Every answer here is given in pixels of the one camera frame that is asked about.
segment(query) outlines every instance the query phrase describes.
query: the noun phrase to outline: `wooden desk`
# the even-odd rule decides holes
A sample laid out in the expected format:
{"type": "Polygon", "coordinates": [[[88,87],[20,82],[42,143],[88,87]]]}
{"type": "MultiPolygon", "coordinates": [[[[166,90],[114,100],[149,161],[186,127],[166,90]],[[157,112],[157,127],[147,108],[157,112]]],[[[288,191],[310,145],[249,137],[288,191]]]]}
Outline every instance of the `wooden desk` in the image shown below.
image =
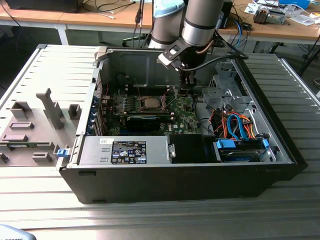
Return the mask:
{"type": "MultiPolygon", "coordinates": [[[[7,11],[24,27],[54,28],[58,30],[61,43],[68,44],[66,30],[86,30],[86,31],[107,31],[107,32],[126,32],[132,33],[135,28],[135,16],[139,7],[138,3],[116,9],[114,14],[105,13],[114,16],[115,19],[108,18],[96,12],[90,12],[82,8],[79,13],[66,13],[42,10],[14,10],[10,9],[4,0],[3,4],[7,11]]],[[[234,0],[235,8],[239,16],[249,24],[252,24],[252,30],[248,37],[253,41],[282,42],[314,44],[320,34],[318,25],[304,26],[291,19],[287,19],[284,25],[278,24],[256,24],[253,21],[253,15],[244,13],[248,3],[251,0],[234,0]]],[[[113,0],[97,0],[97,4],[112,3],[113,0]]],[[[118,7],[128,4],[127,1],[119,1],[119,4],[102,7],[102,10],[118,7]]],[[[95,10],[93,2],[86,3],[86,8],[95,10]]],[[[320,6],[312,5],[308,11],[320,11],[320,6]]],[[[16,26],[8,14],[0,7],[0,25],[16,26]]],[[[142,33],[148,33],[152,27],[152,5],[146,3],[144,6],[144,19],[142,23],[142,33]]],[[[227,29],[221,29],[220,34],[225,39],[237,34],[237,29],[230,24],[227,29]]]]}
{"type": "MultiPolygon", "coordinates": [[[[251,24],[252,29],[250,33],[251,38],[263,38],[261,41],[268,41],[268,39],[284,39],[285,42],[297,41],[301,43],[301,40],[311,40],[316,41],[317,37],[320,34],[319,25],[310,25],[304,26],[303,24],[297,23],[290,18],[287,18],[284,22],[284,25],[279,24],[257,24],[254,23],[253,14],[244,13],[246,5],[252,3],[251,0],[235,0],[235,8],[237,13],[243,19],[244,22],[251,24]]],[[[307,11],[320,11],[320,6],[311,5],[307,11]]]]}
{"type": "MultiPolygon", "coordinates": [[[[114,2],[110,0],[97,1],[99,4],[114,2]]],[[[128,1],[120,1],[120,4],[114,4],[111,6],[102,7],[101,10],[107,10],[112,8],[117,8],[128,4],[128,1]]],[[[86,3],[86,8],[92,11],[96,11],[94,3],[86,3]]],[[[139,3],[132,4],[127,7],[119,8],[114,10],[114,14],[104,13],[105,15],[113,16],[115,19],[111,19],[104,15],[96,12],[90,12],[82,8],[82,10],[77,13],[63,13],[59,19],[61,24],[76,24],[76,25],[94,25],[94,26],[105,26],[105,27],[121,27],[121,28],[134,28],[135,27],[135,17],[139,8],[139,3]]],[[[143,22],[144,29],[152,28],[152,4],[146,3],[143,9],[143,22]]]]}

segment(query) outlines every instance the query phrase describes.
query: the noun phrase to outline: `blue cable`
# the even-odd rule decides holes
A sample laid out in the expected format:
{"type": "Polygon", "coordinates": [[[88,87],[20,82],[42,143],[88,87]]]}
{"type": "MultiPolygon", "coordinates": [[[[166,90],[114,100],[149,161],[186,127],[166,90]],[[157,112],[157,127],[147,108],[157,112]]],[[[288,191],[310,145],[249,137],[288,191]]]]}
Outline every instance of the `blue cable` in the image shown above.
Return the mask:
{"type": "Polygon", "coordinates": [[[240,27],[240,24],[236,20],[234,20],[233,18],[232,18],[232,20],[236,23],[236,25],[238,26],[238,29],[239,29],[239,39],[238,39],[238,42],[236,44],[236,47],[238,48],[239,47],[239,43],[241,41],[242,29],[240,27]]]}
{"type": "Polygon", "coordinates": [[[237,140],[239,141],[239,138],[237,135],[235,135],[232,130],[231,130],[231,119],[233,117],[236,117],[236,119],[238,120],[238,124],[239,124],[239,130],[240,130],[240,134],[241,134],[241,137],[243,139],[245,139],[246,141],[249,140],[246,132],[244,131],[244,128],[243,128],[243,125],[242,125],[242,121],[241,121],[241,118],[235,114],[231,114],[229,117],[228,117],[228,121],[227,121],[227,128],[228,128],[228,132],[237,140]]]}

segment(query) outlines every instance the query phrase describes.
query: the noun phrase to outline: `power supply label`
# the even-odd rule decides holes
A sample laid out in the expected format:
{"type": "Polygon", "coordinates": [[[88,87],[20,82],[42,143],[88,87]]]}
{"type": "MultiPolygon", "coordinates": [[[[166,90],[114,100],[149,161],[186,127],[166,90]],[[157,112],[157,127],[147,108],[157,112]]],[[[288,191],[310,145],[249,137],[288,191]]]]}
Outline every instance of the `power supply label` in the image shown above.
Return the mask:
{"type": "Polygon", "coordinates": [[[114,141],[112,164],[146,164],[147,145],[145,141],[114,141]]]}

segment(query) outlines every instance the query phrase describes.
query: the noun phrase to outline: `floor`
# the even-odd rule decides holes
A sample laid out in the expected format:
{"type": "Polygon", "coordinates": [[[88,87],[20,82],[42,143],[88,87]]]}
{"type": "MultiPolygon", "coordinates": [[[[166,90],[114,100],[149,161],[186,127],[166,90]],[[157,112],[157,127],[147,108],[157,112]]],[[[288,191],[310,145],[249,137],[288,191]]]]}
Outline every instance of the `floor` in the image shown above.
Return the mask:
{"type": "MultiPolygon", "coordinates": [[[[55,29],[14,27],[12,31],[14,32],[13,38],[8,38],[5,35],[0,39],[0,59],[2,63],[0,64],[0,96],[5,93],[5,89],[10,86],[38,44],[60,44],[59,35],[55,29]]],[[[98,33],[94,31],[69,30],[67,36],[71,45],[101,45],[98,33]]],[[[103,32],[104,41],[112,47],[121,47],[122,39],[131,36],[131,33],[103,32]]],[[[267,52],[270,46],[270,43],[260,42],[255,51],[257,53],[267,52]]],[[[279,46],[275,53],[279,57],[285,58],[296,71],[300,69],[303,62],[302,55],[305,54],[297,44],[279,46]]],[[[319,62],[320,59],[315,60],[302,76],[302,79],[314,93],[318,92],[313,82],[315,78],[320,76],[319,62]]]]}

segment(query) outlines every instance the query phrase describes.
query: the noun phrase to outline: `chip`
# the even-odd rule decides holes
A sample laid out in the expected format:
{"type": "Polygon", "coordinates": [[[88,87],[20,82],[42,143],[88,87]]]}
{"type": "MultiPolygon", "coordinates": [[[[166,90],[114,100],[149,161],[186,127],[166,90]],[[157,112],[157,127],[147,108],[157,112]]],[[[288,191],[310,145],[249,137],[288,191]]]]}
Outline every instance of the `chip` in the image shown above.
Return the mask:
{"type": "Polygon", "coordinates": [[[157,109],[160,107],[160,102],[158,98],[148,97],[144,99],[144,107],[147,109],[157,109]]]}

